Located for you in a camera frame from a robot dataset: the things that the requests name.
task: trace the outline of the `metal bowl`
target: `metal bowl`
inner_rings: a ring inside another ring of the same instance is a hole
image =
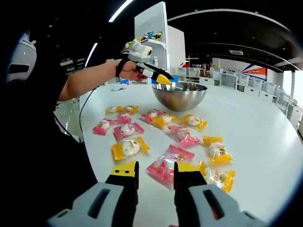
[[[158,101],[172,111],[195,108],[207,91],[205,86],[186,82],[172,83],[172,85],[155,84],[152,89]]]

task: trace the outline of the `black ceiling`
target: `black ceiling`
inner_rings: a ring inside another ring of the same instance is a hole
[[[87,58],[93,44],[98,43],[89,66],[116,58],[124,44],[134,39],[134,17],[159,0],[134,0],[113,22],[108,20],[125,0],[107,2],[41,6],[36,12],[31,38],[52,45],[61,58]],[[275,71],[293,70],[291,65],[279,69],[271,66],[302,54],[298,45],[303,36],[300,33],[300,7],[291,4],[278,5],[276,1],[176,1],[167,0],[167,18],[195,10],[241,9],[258,12],[290,28],[295,36],[273,22],[252,15],[234,12],[212,12],[191,15],[170,21],[168,24],[185,33],[186,53],[205,56],[239,59],[229,53],[230,49],[243,50],[240,61],[255,63]]]

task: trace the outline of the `ceiling light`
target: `ceiling light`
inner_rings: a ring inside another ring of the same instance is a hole
[[[113,14],[113,16],[109,19],[109,22],[113,22],[117,16],[132,2],[133,0],[126,0],[122,6]]]
[[[89,57],[88,57],[87,60],[86,60],[85,67],[87,66],[87,63],[89,62],[89,59],[90,59],[91,55],[93,54],[93,52],[94,52],[94,50],[95,50],[97,44],[98,44],[98,43],[95,43],[94,46],[93,46],[93,48],[91,49],[91,51],[90,51],[90,53],[89,53]]]

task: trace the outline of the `yellow candy wrapper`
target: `yellow candy wrapper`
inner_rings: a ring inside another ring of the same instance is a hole
[[[196,166],[200,169],[202,176],[208,184],[217,185],[226,193],[231,191],[236,171],[220,169],[211,170],[202,161],[200,161]]]
[[[139,151],[146,152],[149,149],[150,147],[147,146],[142,137],[124,140],[112,146],[113,155],[117,161],[125,159],[127,156],[135,155]]]
[[[173,116],[169,113],[164,113],[159,117],[152,117],[152,125],[157,127],[158,129],[163,129],[163,127],[170,122],[177,122],[179,120],[178,117]]]
[[[117,113],[117,109],[118,109],[118,106],[111,106],[109,108],[106,108],[105,110],[105,114],[114,114],[114,113]]]
[[[223,144],[222,137],[203,137],[204,144],[209,147],[212,164],[224,164],[232,161],[231,155]]]
[[[180,120],[180,123],[201,131],[203,128],[205,128],[207,121],[192,114],[187,114]]]
[[[117,106],[117,113],[130,113],[135,114],[139,109],[139,106],[136,105],[128,105],[125,107]]]

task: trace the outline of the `cable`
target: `cable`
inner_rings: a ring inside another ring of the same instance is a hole
[[[84,102],[84,104],[83,104],[83,106],[82,106],[82,108],[81,108],[81,110],[80,110],[80,114],[79,114],[79,125],[80,125],[81,132],[83,132],[83,131],[82,131],[82,127],[81,127],[81,114],[82,114],[82,110],[83,110],[85,104],[87,103],[87,100],[89,99],[89,97],[91,96],[91,94],[93,94],[94,90],[96,90],[96,89],[97,89],[97,87],[94,88],[94,89],[90,92],[89,96],[86,98],[86,100],[85,100],[85,102]]]
[[[58,120],[58,118],[57,118],[57,116],[55,115],[55,113],[53,113],[53,115],[55,116],[55,119],[56,119],[56,121],[58,122],[58,124],[61,126],[61,128],[63,128],[64,131],[66,131],[66,133],[67,133],[69,136],[71,136],[71,137],[76,141],[76,139],[70,134],[70,132],[67,131],[66,128],[64,128],[64,126],[63,126],[63,125],[61,124],[61,122]]]

